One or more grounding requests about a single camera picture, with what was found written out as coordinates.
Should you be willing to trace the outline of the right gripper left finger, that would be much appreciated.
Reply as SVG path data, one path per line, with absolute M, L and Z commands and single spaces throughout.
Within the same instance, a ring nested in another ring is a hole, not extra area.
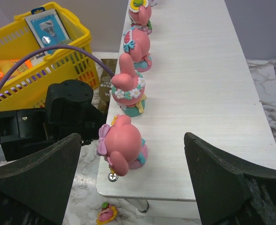
M 71 134 L 0 166 L 0 225 L 62 224 L 80 151 L 80 135 Z

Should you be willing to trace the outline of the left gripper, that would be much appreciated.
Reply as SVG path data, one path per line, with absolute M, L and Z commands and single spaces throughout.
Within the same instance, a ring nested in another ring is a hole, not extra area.
M 91 121 L 69 113 L 47 113 L 44 108 L 0 112 L 0 147 L 6 161 L 21 159 L 64 139 L 81 136 L 91 143 Z

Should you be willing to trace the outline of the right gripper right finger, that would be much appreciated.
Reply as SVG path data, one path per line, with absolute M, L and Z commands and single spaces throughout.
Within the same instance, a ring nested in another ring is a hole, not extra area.
M 184 136 L 186 161 L 203 225 L 276 225 L 276 170 Z

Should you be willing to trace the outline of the pink toy orange plate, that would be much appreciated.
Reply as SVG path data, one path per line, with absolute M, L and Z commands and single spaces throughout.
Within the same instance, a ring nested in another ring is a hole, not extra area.
M 108 202 L 102 203 L 102 209 L 98 213 L 96 224 L 104 225 L 113 221 L 118 214 L 118 210 L 115 206 L 109 204 Z

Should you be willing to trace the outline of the pink bear toy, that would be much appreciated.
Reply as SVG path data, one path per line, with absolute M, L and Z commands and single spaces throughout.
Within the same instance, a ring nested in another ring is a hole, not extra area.
M 146 142 L 129 116 L 115 115 L 111 124 L 102 125 L 98 136 L 96 153 L 104 157 L 112 173 L 125 176 L 146 163 Z

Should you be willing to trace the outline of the pink mushroom toy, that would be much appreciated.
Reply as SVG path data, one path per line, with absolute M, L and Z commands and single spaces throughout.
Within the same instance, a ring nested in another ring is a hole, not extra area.
M 136 117 L 144 113 L 146 82 L 140 72 L 135 70 L 129 54 L 123 53 L 119 57 L 120 73 L 111 79 L 112 97 L 120 106 L 124 114 Z

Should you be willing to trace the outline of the pink toy blue bow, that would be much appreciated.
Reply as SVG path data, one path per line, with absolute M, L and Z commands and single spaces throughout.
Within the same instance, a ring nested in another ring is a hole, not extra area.
M 123 34 L 123 51 L 129 54 L 138 72 L 145 72 L 152 67 L 150 57 L 150 38 L 138 28 L 130 28 Z

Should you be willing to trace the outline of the pink toy yellow top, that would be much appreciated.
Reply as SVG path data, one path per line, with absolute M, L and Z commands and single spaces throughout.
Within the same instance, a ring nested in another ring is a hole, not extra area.
M 152 33 L 151 25 L 151 6 L 148 0 L 130 0 L 128 15 L 131 21 L 131 27 L 137 28 L 147 35 Z

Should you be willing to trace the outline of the pink white bunny toy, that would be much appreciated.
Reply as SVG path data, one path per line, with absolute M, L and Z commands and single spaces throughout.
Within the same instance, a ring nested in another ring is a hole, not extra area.
M 158 3 L 158 0 L 149 0 L 149 4 L 151 7 L 157 5 L 157 3 Z

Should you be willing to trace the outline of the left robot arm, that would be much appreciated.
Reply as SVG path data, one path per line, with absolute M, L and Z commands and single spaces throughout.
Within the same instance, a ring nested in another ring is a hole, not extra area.
M 93 89 L 79 80 L 66 80 L 48 87 L 45 106 L 0 112 L 0 148 L 6 161 L 13 161 L 62 140 L 72 133 L 81 145 L 99 138 L 105 123 L 92 105 Z

